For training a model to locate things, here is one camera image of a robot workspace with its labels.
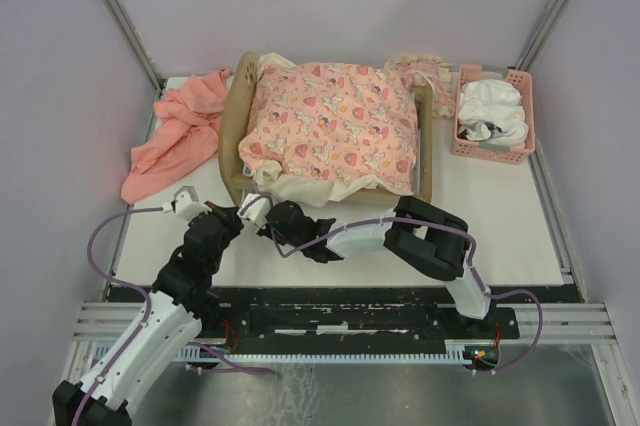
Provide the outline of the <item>wooden striped pet bed frame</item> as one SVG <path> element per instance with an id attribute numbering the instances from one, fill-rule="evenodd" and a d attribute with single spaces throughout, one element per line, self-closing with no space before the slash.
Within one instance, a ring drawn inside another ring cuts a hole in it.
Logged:
<path id="1" fill-rule="evenodd" d="M 221 115 L 218 142 L 218 164 L 223 184 L 235 205 L 244 195 L 256 190 L 253 179 L 244 173 L 238 146 L 247 134 L 249 116 L 258 74 L 259 55 L 249 51 L 241 56 Z M 428 84 L 414 86 L 419 126 L 419 166 L 413 178 L 417 181 L 414 196 L 429 203 L 433 196 L 433 90 Z"/>

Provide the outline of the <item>pink plastic basket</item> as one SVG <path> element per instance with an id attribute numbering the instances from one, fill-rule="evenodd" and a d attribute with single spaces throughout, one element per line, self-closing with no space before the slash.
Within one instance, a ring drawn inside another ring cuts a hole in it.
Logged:
<path id="1" fill-rule="evenodd" d="M 529 133 L 523 148 L 495 146 L 459 139 L 457 137 L 459 127 L 459 93 L 461 87 L 468 82 L 483 79 L 504 80 L 511 83 L 521 93 L 523 99 L 522 105 L 526 113 L 526 123 L 529 126 Z M 461 65 L 458 71 L 458 80 L 456 86 L 456 106 L 454 112 L 451 152 L 457 156 L 467 158 L 482 159 L 505 164 L 520 164 L 535 151 L 535 144 L 536 136 L 534 127 L 533 88 L 531 75 L 523 71 L 508 68 L 502 70 L 491 70 L 480 65 Z"/>

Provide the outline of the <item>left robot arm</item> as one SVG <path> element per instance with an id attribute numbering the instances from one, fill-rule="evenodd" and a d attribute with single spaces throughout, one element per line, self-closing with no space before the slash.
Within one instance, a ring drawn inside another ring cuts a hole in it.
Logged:
<path id="1" fill-rule="evenodd" d="M 62 381 L 52 402 L 58 425 L 129 425 L 142 400 L 177 353 L 221 324 L 206 302 L 222 255 L 243 224 L 237 207 L 173 200 L 159 208 L 187 221 L 182 245 L 151 289 L 118 280 L 143 298 L 139 312 L 109 352 L 77 382 Z"/>

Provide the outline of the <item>aluminium frame post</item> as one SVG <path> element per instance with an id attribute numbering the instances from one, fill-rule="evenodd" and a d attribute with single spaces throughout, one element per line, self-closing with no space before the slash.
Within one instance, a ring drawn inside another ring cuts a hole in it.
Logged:
<path id="1" fill-rule="evenodd" d="M 550 40 L 563 13 L 572 0 L 549 0 L 543 9 L 543 13 L 529 36 L 524 50 L 516 63 L 516 68 L 529 72 L 544 47 Z"/>
<path id="2" fill-rule="evenodd" d="M 102 2 L 123 36 L 125 43 L 132 51 L 135 59 L 142 68 L 148 82 L 156 91 L 161 91 L 164 87 L 165 81 L 154 65 L 154 62 L 145 48 L 125 7 L 120 0 L 102 0 Z"/>

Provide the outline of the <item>white cloth in basket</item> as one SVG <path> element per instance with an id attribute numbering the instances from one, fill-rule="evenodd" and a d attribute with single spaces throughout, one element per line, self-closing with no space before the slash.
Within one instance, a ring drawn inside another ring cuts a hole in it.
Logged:
<path id="1" fill-rule="evenodd" d="M 508 148 L 523 148 L 529 133 L 521 93 L 499 79 L 471 81 L 459 93 L 457 137 Z"/>

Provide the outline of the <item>pink unicorn print mattress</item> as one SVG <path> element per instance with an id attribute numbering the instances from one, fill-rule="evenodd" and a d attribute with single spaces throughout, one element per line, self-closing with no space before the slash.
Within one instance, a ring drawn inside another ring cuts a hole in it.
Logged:
<path id="1" fill-rule="evenodd" d="M 279 199 L 323 206 L 361 190 L 410 195 L 411 85 L 397 70 L 264 55 L 239 157 L 256 188 Z"/>

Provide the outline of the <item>left aluminium frame post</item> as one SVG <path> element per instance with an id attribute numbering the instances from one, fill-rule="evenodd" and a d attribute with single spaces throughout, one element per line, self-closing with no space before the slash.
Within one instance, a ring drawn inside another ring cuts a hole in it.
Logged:
<path id="1" fill-rule="evenodd" d="M 102 2 L 123 36 L 125 43 L 132 51 L 135 59 L 142 68 L 148 82 L 156 91 L 161 91 L 164 87 L 165 81 L 154 65 L 154 62 L 145 48 L 125 7 L 120 0 L 102 0 Z"/>

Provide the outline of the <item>right aluminium frame post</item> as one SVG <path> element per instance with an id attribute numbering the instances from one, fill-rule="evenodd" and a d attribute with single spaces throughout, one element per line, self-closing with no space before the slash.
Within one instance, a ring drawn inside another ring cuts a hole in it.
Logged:
<path id="1" fill-rule="evenodd" d="M 516 63 L 516 68 L 529 72 L 544 47 L 550 40 L 563 13 L 572 0 L 549 0 L 543 9 L 543 13 L 529 36 L 524 50 Z"/>

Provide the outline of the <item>salmon pink cloth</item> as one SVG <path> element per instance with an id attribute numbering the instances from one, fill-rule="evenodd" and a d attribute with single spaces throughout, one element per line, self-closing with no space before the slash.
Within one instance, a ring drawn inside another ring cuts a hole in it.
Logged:
<path id="1" fill-rule="evenodd" d="M 217 155 L 231 70 L 190 76 L 154 104 L 160 125 L 131 150 L 121 198 L 132 205 L 161 192 Z"/>

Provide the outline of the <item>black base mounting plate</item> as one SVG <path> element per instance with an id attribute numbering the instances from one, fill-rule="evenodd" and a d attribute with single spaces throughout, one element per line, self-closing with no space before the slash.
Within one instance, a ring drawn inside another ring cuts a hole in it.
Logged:
<path id="1" fill-rule="evenodd" d="M 214 287 L 207 306 L 200 335 L 237 353 L 441 352 L 520 336 L 513 309 L 466 319 L 442 287 Z"/>

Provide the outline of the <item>small pink frilled pillow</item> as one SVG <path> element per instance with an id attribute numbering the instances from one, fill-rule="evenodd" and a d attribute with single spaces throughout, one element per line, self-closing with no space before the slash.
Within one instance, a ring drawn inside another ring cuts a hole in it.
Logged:
<path id="1" fill-rule="evenodd" d="M 389 59 L 385 67 L 408 75 L 412 85 L 429 85 L 433 93 L 434 117 L 452 118 L 455 100 L 452 93 L 451 65 L 435 55 L 403 55 Z"/>

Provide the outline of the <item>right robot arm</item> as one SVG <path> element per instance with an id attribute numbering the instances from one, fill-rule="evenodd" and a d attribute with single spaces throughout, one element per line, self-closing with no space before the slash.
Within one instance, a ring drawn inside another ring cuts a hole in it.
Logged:
<path id="1" fill-rule="evenodd" d="M 395 208 L 375 218 L 339 224 L 313 219 L 293 201 L 276 204 L 266 195 L 250 194 L 239 216 L 272 240 L 283 258 L 301 253 L 326 264 L 388 251 L 444 284 L 467 335 L 481 337 L 495 325 L 490 289 L 473 266 L 477 242 L 467 223 L 416 197 L 400 197 Z"/>

